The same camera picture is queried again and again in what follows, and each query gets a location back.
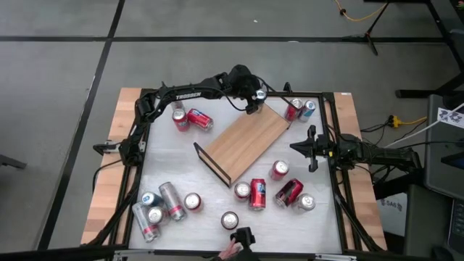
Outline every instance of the wooden cutting board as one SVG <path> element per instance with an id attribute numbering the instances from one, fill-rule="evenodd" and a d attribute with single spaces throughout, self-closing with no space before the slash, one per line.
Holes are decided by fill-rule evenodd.
<path id="1" fill-rule="evenodd" d="M 207 155 L 199 152 L 199 157 L 230 187 L 289 125 L 264 104 L 260 113 L 244 112 L 204 149 Z"/>

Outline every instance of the wooden board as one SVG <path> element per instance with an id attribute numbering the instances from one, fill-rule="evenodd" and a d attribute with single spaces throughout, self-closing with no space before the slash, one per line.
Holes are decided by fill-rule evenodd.
<path id="1" fill-rule="evenodd" d="M 350 93 L 334 93 L 334 96 L 341 132 L 362 138 L 352 95 Z M 326 102 L 326 111 L 327 121 L 330 125 L 333 125 L 328 102 Z M 377 245 L 383 249 L 386 249 L 384 231 L 380 221 L 376 196 L 374 195 L 370 174 L 362 168 L 358 167 L 354 170 L 349 170 L 348 174 L 353 202 L 355 203 L 356 217 L 361 222 L 364 229 L 368 232 L 369 236 L 374 239 Z M 339 181 L 341 181 L 341 172 L 337 173 L 337 177 Z M 340 185 L 339 188 L 344 195 L 343 185 Z M 348 218 L 345 214 L 343 214 L 343 216 L 348 248 L 354 249 L 355 245 L 353 242 L 353 231 L 351 229 Z M 362 244 L 362 249 L 365 251 L 368 250 L 364 244 Z"/>
<path id="2" fill-rule="evenodd" d="M 140 97 L 140 93 L 140 88 L 121 89 L 108 139 L 121 141 L 127 136 L 133 122 L 133 105 L 137 98 Z M 351 94 L 335 93 L 335 100 L 342 133 L 351 133 L 361 137 Z M 328 121 L 331 123 L 331 112 L 328 106 L 326 106 L 326 111 Z M 104 165 L 118 159 L 119 155 L 117 154 L 105 154 L 101 164 Z M 115 211 L 123 170 L 124 167 L 121 164 L 116 164 L 100 172 L 88 211 L 86 227 L 84 228 L 81 240 L 82 243 L 87 243 L 94 239 Z M 376 199 L 370 182 L 370 175 L 362 169 L 350 170 L 349 174 L 356 216 L 376 243 L 386 249 Z M 348 247 L 349 249 L 354 249 L 351 227 L 346 217 L 344 217 L 344 224 L 345 231 L 347 232 Z M 120 224 L 117 242 L 121 242 L 120 235 L 124 233 L 124 228 L 125 226 Z"/>
<path id="3" fill-rule="evenodd" d="M 289 127 L 289 122 L 264 104 L 260 113 L 243 114 L 205 149 L 229 180 L 203 155 L 199 156 L 230 186 Z"/>

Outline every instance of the sticker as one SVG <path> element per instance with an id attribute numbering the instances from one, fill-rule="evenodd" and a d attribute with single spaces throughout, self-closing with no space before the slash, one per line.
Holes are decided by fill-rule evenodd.
<path id="1" fill-rule="evenodd" d="M 448 123 L 450 125 L 464 128 L 464 114 L 459 112 L 451 112 L 448 109 L 438 108 L 437 119 L 440 119 L 442 123 Z"/>

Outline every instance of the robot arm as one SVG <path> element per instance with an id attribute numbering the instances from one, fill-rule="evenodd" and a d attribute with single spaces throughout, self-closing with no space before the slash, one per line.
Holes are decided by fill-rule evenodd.
<path id="1" fill-rule="evenodd" d="M 259 112 L 266 99 L 266 93 L 261 90 L 257 76 L 243 65 L 236 65 L 229 74 L 223 72 L 206 78 L 201 83 L 172 87 L 163 83 L 156 91 L 143 95 L 135 104 L 135 125 L 131 134 L 119 146 L 123 164 L 137 166 L 141 163 L 138 147 L 140 140 L 146 128 L 164 112 L 169 103 L 199 97 L 220 99 L 223 96 L 246 99 L 247 106 L 243 110 L 247 114 Z"/>

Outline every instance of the can label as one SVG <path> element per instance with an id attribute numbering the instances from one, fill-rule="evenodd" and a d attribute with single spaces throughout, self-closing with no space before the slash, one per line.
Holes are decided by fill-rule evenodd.
<path id="1" fill-rule="evenodd" d="M 193 124 L 198 125 L 204 131 L 208 131 L 212 127 L 212 118 L 197 109 L 190 109 L 187 118 Z"/>

